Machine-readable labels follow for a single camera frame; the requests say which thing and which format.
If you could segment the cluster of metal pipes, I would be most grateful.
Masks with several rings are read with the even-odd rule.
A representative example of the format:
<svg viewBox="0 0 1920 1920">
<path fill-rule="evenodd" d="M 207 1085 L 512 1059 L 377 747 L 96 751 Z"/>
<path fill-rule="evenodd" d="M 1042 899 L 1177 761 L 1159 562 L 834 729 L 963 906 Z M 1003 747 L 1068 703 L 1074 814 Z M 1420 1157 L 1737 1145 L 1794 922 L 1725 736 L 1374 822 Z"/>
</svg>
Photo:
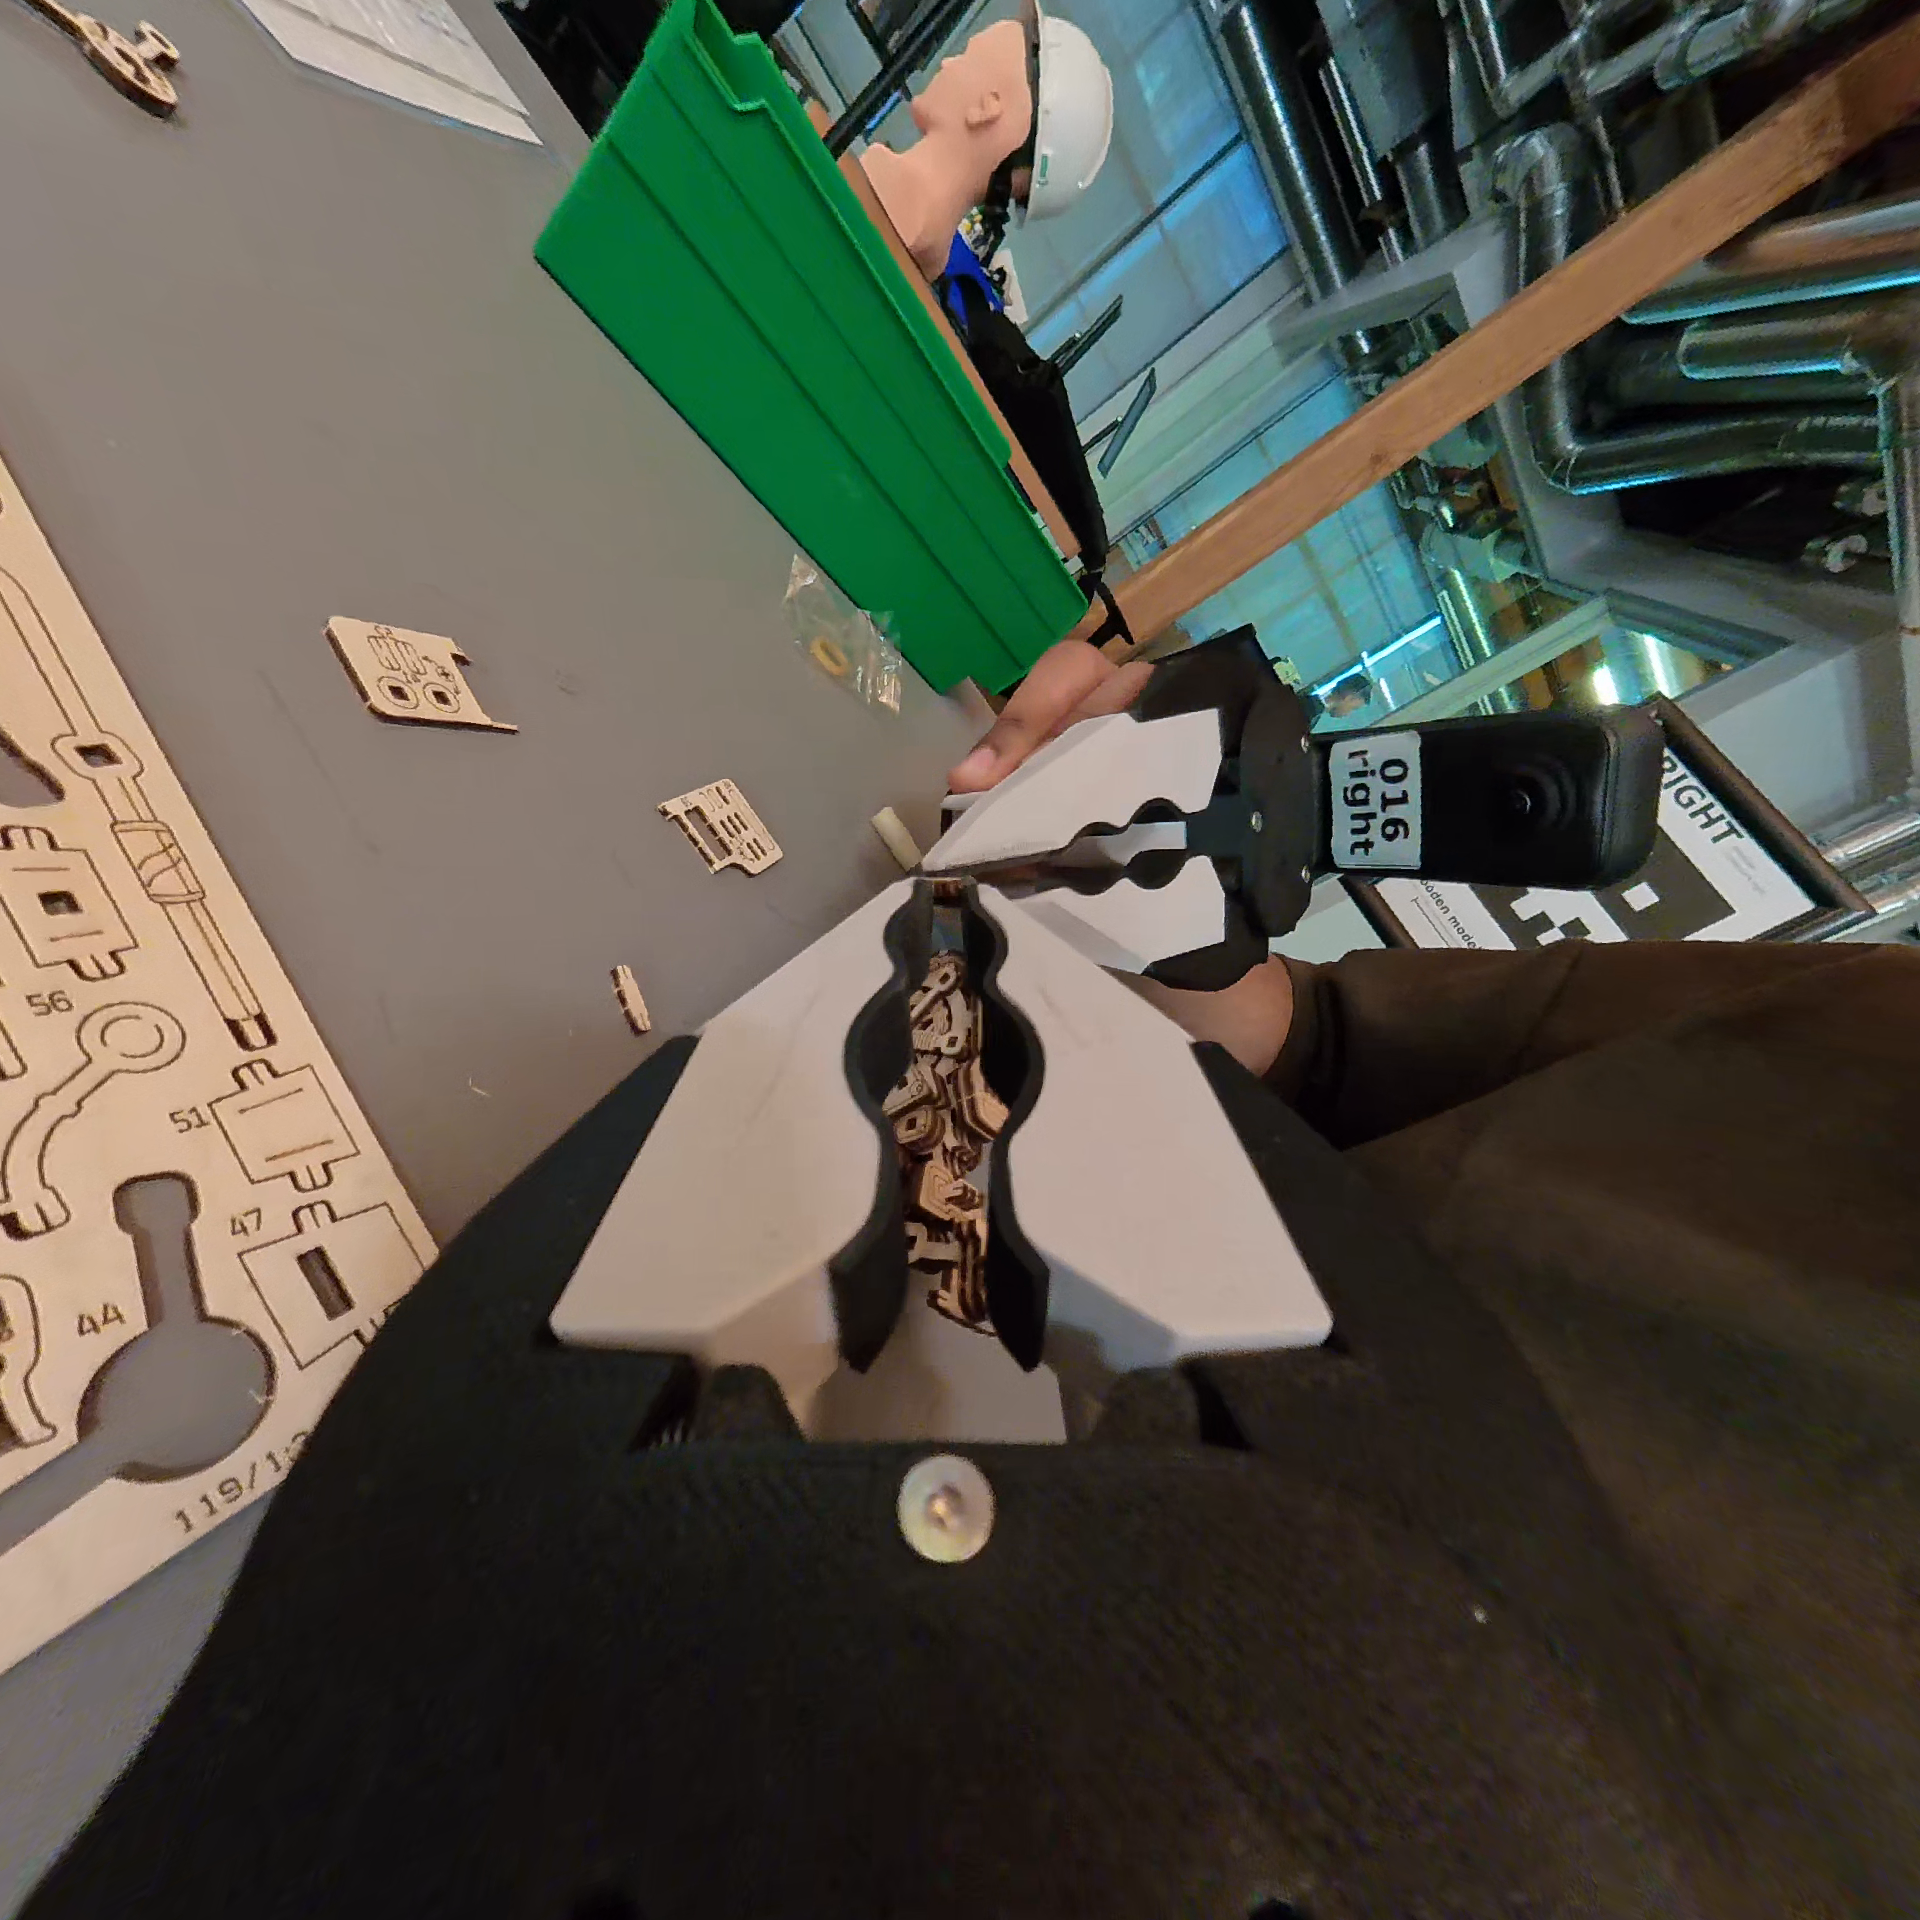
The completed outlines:
<svg viewBox="0 0 1920 1920">
<path fill-rule="evenodd" d="M 1281 356 L 1327 350 L 1356 416 L 1907 13 L 1205 5 L 1307 302 Z M 1372 493 L 1451 618 L 1551 587 L 1750 661 L 1697 722 L 1844 864 L 1910 858 L 1916 114 Z M 1177 626 L 1307 668 L 1305 592 L 1255 589 L 1312 532 Z"/>
</svg>

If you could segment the green plastic bin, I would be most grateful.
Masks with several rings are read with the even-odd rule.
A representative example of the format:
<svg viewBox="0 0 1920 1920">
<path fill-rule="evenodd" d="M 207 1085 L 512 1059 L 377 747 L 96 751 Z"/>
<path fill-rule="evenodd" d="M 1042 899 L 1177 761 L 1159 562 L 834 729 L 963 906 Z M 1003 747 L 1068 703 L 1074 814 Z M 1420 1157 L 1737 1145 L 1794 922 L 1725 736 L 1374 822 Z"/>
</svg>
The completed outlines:
<svg viewBox="0 0 1920 1920">
<path fill-rule="evenodd" d="M 933 690 L 1082 619 L 932 289 L 715 5 L 666 11 L 535 257 Z"/>
</svg>

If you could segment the clear plastic bag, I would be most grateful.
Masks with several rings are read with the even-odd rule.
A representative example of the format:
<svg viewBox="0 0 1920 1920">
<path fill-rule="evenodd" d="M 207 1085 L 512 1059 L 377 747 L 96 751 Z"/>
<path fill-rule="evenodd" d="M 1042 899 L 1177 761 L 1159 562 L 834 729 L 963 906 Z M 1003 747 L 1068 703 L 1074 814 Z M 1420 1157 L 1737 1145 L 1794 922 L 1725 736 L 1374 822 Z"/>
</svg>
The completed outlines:
<svg viewBox="0 0 1920 1920">
<path fill-rule="evenodd" d="M 901 710 L 905 661 L 884 615 L 873 615 L 805 553 L 790 560 L 783 593 L 786 631 L 798 651 L 868 708 Z"/>
</svg>

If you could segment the wooden beam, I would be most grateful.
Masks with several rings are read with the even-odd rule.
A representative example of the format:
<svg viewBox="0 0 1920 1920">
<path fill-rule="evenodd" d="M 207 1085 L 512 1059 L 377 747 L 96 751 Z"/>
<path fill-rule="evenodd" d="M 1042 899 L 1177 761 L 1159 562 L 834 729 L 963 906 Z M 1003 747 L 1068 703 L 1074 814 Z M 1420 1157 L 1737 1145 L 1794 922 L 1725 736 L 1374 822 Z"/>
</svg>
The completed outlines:
<svg viewBox="0 0 1920 1920">
<path fill-rule="evenodd" d="M 1117 589 L 1138 640 L 1369 493 L 1919 108 L 1919 16 L 1834 61 Z"/>
</svg>

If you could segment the white hard hat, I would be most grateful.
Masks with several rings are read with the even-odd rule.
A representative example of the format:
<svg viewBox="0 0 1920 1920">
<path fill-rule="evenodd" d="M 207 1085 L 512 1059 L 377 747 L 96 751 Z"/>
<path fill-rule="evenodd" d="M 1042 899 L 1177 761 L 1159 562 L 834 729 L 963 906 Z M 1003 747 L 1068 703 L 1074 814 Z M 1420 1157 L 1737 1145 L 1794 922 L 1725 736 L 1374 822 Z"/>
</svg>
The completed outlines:
<svg viewBox="0 0 1920 1920">
<path fill-rule="evenodd" d="M 1098 179 L 1114 138 L 1114 78 L 1092 37 L 1044 5 L 1022 5 L 1031 128 L 995 189 L 1017 223 L 1054 220 Z"/>
</svg>

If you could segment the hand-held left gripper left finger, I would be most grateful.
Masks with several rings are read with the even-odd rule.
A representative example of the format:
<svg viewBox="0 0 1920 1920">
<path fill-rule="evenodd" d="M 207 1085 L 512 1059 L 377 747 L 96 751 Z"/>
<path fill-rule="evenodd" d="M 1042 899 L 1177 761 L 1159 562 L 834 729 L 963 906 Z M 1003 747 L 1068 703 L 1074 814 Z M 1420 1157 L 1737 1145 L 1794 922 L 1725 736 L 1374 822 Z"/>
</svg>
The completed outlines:
<svg viewBox="0 0 1920 1920">
<path fill-rule="evenodd" d="M 568 1346 L 868 1372 L 907 1292 L 882 1101 L 933 892 L 900 881 L 717 1013 L 551 1312 Z"/>
</svg>

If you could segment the wooden cutout piece round lobes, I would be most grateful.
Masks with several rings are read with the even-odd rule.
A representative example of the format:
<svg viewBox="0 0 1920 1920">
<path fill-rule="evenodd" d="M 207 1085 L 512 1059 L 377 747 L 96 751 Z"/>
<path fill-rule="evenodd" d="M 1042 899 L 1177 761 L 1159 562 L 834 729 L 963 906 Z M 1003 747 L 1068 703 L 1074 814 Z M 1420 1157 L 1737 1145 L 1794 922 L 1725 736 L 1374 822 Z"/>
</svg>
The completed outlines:
<svg viewBox="0 0 1920 1920">
<path fill-rule="evenodd" d="M 133 34 L 62 2 L 20 2 L 56 29 L 108 84 L 138 106 L 167 117 L 180 108 L 173 68 L 180 49 L 154 22 Z"/>
</svg>

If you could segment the person's right hand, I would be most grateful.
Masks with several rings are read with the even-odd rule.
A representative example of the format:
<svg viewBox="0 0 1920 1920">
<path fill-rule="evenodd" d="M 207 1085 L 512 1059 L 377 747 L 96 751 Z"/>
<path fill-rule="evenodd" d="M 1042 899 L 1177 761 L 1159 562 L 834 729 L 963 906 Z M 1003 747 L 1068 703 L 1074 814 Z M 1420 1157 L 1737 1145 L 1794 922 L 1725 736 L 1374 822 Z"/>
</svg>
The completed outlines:
<svg viewBox="0 0 1920 1920">
<path fill-rule="evenodd" d="M 1092 642 L 1061 640 L 1033 664 L 987 734 L 950 772 L 948 794 L 978 794 L 1008 780 L 1072 726 L 1128 710 L 1153 676 L 1153 661 L 1117 661 Z"/>
</svg>

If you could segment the small square wooden piece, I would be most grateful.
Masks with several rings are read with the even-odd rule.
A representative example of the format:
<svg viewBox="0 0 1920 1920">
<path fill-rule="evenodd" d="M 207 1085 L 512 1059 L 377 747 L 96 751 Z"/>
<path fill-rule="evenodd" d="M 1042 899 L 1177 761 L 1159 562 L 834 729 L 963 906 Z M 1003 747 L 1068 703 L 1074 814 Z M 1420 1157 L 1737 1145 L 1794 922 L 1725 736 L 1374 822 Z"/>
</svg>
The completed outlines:
<svg viewBox="0 0 1920 1920">
<path fill-rule="evenodd" d="M 464 676 L 470 660 L 447 635 L 334 615 L 327 624 L 327 640 L 369 712 L 382 722 L 519 732 L 480 706 Z"/>
</svg>

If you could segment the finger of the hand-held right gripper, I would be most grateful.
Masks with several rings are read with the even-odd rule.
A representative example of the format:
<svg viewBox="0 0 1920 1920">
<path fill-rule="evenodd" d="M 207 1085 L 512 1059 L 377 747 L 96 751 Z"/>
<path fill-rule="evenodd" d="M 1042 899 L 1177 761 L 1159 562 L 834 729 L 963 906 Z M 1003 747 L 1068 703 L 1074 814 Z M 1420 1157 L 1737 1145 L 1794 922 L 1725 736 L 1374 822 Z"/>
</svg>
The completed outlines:
<svg viewBox="0 0 1920 1920">
<path fill-rule="evenodd" d="M 1087 834 L 1128 829 L 1157 804 L 1198 814 L 1223 757 L 1217 708 L 1080 722 L 958 814 L 943 832 L 943 862 L 1052 858 Z"/>
<path fill-rule="evenodd" d="M 1202 856 L 1149 855 L 1147 874 L 1109 858 L 1092 862 L 999 860 L 917 877 L 952 889 L 994 889 L 1017 916 L 1113 973 L 1159 983 L 1237 983 L 1247 976 L 1247 928 L 1235 919 L 1215 864 Z"/>
</svg>

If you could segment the person's right forearm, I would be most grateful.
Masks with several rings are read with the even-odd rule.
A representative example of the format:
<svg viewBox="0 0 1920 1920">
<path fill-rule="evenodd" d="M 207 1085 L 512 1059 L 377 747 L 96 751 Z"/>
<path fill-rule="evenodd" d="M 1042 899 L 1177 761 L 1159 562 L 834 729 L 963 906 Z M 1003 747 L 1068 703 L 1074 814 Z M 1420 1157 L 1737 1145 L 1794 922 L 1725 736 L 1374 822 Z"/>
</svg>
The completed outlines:
<svg viewBox="0 0 1920 1920">
<path fill-rule="evenodd" d="M 1585 1054 L 1756 1045 L 1776 1063 L 1916 1072 L 1919 959 L 1904 945 L 1559 944 L 1540 952 L 1274 957 L 1217 994 L 1166 994 L 1340 1147 L 1464 1108 Z"/>
</svg>

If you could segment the paper instruction sheet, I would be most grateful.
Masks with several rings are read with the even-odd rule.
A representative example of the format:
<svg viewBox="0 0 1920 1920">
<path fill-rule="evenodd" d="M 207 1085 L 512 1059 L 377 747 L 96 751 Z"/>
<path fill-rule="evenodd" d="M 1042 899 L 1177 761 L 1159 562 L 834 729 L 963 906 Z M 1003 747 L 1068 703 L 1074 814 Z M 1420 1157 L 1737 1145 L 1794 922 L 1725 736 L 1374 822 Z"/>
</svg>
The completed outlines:
<svg viewBox="0 0 1920 1920">
<path fill-rule="evenodd" d="M 524 101 L 444 2 L 244 2 L 299 65 L 370 94 L 538 147 Z"/>
</svg>

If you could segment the black framed poster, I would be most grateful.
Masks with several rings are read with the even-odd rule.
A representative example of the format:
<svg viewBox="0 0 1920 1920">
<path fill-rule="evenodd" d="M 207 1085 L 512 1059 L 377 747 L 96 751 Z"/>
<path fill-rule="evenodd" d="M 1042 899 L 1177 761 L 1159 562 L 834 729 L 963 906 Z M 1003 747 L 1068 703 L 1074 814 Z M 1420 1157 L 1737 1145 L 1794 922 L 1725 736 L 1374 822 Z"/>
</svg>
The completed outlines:
<svg viewBox="0 0 1920 1920">
<path fill-rule="evenodd" d="M 1659 836 L 1643 869 L 1588 889 L 1346 877 L 1396 950 L 1545 952 L 1565 944 L 1818 944 L 1877 909 L 1672 700 L 1641 706 L 1666 741 Z"/>
</svg>

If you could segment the person's brown shirt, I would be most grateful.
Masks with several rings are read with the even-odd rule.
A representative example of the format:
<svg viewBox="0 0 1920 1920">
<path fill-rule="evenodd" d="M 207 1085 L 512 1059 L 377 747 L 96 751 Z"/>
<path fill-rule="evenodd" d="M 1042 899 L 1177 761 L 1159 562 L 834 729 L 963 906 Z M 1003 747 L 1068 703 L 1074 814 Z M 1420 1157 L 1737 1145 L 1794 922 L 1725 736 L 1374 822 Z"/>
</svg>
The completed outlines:
<svg viewBox="0 0 1920 1920">
<path fill-rule="evenodd" d="M 1795 1917 L 1916 1917 L 1919 1067 L 1624 1045 L 1346 1149 L 1685 1627 Z"/>
</svg>

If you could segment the small wooden frame piece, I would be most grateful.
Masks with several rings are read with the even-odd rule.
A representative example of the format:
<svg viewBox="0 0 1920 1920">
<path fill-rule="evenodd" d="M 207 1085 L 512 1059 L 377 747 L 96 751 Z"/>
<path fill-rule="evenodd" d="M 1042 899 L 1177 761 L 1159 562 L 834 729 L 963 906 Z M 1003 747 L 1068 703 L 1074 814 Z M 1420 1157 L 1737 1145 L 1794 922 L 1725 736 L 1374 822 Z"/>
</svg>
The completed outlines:
<svg viewBox="0 0 1920 1920">
<path fill-rule="evenodd" d="M 778 838 L 735 780 L 705 783 L 661 801 L 658 813 L 683 832 L 711 874 L 736 870 L 760 877 L 783 858 Z"/>
</svg>

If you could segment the wooden model assembly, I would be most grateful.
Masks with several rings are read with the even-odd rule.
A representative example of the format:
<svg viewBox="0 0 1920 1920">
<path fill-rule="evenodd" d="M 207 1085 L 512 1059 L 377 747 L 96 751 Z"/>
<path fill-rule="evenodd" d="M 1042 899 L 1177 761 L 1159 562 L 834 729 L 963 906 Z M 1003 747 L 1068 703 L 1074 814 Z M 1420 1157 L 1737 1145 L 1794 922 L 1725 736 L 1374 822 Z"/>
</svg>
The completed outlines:
<svg viewBox="0 0 1920 1920">
<path fill-rule="evenodd" d="M 983 1012 L 965 955 L 937 954 L 910 998 L 913 1056 L 882 1103 L 903 1180 L 907 1259 L 925 1305 L 992 1337 L 989 1183 L 1006 1107 L 983 1063 Z"/>
</svg>

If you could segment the mannequin head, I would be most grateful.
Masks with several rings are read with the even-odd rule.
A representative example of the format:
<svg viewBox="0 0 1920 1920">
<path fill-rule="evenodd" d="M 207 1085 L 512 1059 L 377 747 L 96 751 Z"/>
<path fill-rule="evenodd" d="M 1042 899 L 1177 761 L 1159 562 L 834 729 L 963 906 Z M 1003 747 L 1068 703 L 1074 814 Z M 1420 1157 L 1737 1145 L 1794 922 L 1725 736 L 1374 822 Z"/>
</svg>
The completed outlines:
<svg viewBox="0 0 1920 1920">
<path fill-rule="evenodd" d="M 868 145 L 861 156 L 876 206 L 929 282 L 948 272 L 969 211 L 997 189 L 1015 204 L 1031 187 L 1031 63 L 1019 16 L 982 29 L 913 98 L 920 140 L 905 152 Z"/>
</svg>

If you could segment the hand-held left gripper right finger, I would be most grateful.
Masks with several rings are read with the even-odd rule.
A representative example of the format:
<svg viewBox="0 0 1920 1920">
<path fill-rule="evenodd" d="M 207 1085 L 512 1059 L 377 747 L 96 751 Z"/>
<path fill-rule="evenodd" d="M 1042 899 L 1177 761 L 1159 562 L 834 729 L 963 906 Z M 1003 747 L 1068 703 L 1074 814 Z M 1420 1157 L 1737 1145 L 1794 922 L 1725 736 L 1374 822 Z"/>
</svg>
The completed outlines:
<svg viewBox="0 0 1920 1920">
<path fill-rule="evenodd" d="M 1325 1346 L 1332 1310 L 1201 1049 L 995 887 L 959 901 L 1003 1107 L 983 1289 L 1008 1354 L 1127 1376 Z"/>
</svg>

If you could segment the grey desk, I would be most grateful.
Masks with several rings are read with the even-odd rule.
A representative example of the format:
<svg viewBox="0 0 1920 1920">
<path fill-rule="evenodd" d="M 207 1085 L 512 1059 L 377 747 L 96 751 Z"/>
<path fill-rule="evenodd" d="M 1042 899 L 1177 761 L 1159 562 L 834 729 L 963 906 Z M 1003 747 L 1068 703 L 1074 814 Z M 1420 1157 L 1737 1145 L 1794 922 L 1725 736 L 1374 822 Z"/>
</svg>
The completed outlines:
<svg viewBox="0 0 1920 1920">
<path fill-rule="evenodd" d="M 608 1518 L 682 1492 L 639 1443 L 672 1364 L 548 1313 L 672 1036 L 900 877 L 870 814 L 925 829 L 989 719 L 913 673 L 866 708 L 793 644 L 793 542 L 535 261 L 583 145 L 491 6 L 540 149 L 311 76 L 236 5 L 133 13 L 183 46 L 176 123 L 4 5 L 4 461 L 444 1259 L 289 1491 L 9 1683 L 170 1680 L 139 1632 L 237 1569 L 22 1913 L 746 1917 L 717 1863 L 797 1756 L 674 1867 L 641 1843 L 717 1733 L 613 1727 L 656 1567 Z M 519 732 L 375 719 L 334 615 L 450 637 Z M 720 778 L 760 877 L 659 818 Z"/>
</svg>

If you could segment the wooden puzzle sheet round holes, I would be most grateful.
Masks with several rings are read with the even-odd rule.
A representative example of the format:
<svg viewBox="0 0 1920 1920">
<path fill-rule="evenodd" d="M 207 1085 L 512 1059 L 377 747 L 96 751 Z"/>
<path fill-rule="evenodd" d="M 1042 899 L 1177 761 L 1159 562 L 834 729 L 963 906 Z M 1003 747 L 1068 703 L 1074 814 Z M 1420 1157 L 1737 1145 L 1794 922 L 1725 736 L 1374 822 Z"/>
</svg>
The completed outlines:
<svg viewBox="0 0 1920 1920">
<path fill-rule="evenodd" d="M 274 1492 L 436 1248 L 2 490 L 11 1671 Z"/>
</svg>

